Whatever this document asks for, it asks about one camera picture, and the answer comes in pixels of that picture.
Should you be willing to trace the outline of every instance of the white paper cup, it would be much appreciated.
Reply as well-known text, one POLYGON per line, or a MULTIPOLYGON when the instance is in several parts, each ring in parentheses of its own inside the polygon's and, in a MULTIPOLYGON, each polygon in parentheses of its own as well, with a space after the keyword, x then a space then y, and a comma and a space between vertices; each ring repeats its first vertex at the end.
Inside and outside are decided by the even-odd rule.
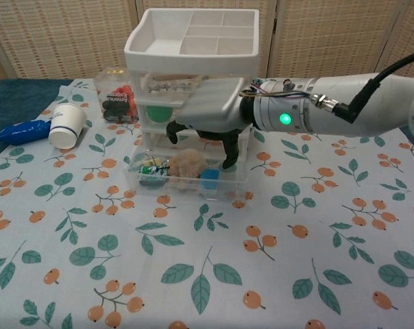
POLYGON ((74 104, 63 103, 55 107, 51 118, 49 143, 58 149, 70 149, 86 122, 86 114, 74 104))

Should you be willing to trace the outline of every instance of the robotic arm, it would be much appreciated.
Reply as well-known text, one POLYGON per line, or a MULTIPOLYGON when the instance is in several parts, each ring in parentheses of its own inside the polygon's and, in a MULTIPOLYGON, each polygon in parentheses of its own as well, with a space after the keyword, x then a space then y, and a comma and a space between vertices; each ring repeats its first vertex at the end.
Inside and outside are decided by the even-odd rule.
POLYGON ((247 89, 244 79, 206 80, 167 136, 177 143, 176 133, 190 128, 223 141, 226 169, 237 161, 239 133, 251 124, 266 132, 375 136, 409 123, 414 135, 414 78, 384 73, 257 80, 247 89))

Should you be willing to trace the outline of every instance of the white top tray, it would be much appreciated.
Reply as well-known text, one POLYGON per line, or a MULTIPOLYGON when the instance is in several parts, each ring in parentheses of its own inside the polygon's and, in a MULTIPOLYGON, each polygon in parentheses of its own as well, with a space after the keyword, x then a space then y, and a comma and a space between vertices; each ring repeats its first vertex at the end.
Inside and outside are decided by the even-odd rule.
POLYGON ((125 45, 130 71, 255 75, 258 10, 148 9, 125 45))

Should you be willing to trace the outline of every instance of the blue tube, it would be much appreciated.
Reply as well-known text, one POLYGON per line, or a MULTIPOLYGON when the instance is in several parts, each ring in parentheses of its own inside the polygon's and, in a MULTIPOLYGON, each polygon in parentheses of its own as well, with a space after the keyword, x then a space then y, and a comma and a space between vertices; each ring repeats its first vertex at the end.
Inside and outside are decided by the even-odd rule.
POLYGON ((35 120, 10 125, 0 131, 0 142, 21 145, 47 138, 50 132, 50 123, 51 121, 35 120))

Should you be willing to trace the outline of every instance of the blue block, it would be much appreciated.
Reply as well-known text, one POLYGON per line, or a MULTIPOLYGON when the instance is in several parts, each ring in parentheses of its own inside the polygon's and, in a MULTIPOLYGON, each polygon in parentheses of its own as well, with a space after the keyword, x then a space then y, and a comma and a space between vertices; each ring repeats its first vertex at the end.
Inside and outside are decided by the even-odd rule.
POLYGON ((206 169, 201 173, 201 186, 209 190, 215 190, 218 188, 218 183, 215 180, 219 179, 219 170, 217 169, 206 169))

